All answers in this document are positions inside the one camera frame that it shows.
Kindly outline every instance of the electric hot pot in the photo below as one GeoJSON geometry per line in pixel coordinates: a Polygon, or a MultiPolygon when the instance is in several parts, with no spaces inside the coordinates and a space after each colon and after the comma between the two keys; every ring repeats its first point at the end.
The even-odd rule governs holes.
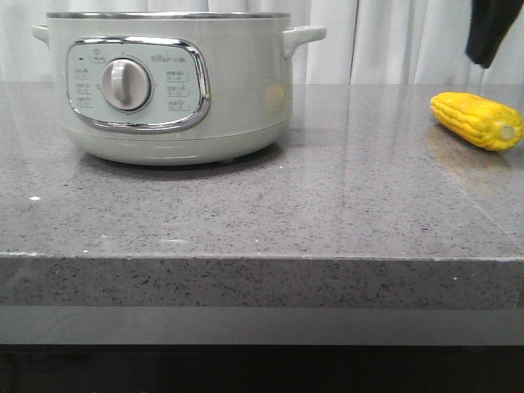
{"type": "Polygon", "coordinates": [[[291,118],[291,56],[323,27],[282,13],[64,12],[33,27],[51,51],[61,122],[89,153],[140,165],[228,160],[291,118]]]}

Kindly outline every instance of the white curtain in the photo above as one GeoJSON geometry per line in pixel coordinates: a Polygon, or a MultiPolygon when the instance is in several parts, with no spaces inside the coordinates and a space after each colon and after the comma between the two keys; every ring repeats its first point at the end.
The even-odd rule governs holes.
{"type": "Polygon", "coordinates": [[[524,83],[524,12],[483,70],[464,54],[471,0],[0,0],[0,80],[51,80],[30,33],[49,11],[284,11],[327,27],[296,51],[296,84],[524,83]]]}

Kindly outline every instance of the corn cob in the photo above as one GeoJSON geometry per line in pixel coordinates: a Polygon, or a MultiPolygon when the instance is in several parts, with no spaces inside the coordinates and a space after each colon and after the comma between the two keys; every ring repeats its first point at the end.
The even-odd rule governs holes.
{"type": "Polygon", "coordinates": [[[485,150],[506,150],[522,139],[518,111],[475,94],[440,93],[431,99],[431,110],[446,128],[485,150]]]}

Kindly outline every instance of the countertop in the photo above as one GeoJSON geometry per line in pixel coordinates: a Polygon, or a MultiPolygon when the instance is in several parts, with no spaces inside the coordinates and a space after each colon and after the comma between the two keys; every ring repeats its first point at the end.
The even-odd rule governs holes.
{"type": "Polygon", "coordinates": [[[0,344],[523,343],[524,142],[455,137],[445,90],[524,108],[295,86],[272,146],[143,167],[75,147],[51,84],[0,84],[0,344]]]}

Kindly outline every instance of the knob indicator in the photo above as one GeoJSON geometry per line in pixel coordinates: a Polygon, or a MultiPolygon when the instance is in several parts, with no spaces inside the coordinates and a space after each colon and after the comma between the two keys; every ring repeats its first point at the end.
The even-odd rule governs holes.
{"type": "Polygon", "coordinates": [[[106,101],[122,111],[137,110],[151,93],[147,72],[130,59],[116,59],[106,65],[100,87],[106,101]]]}

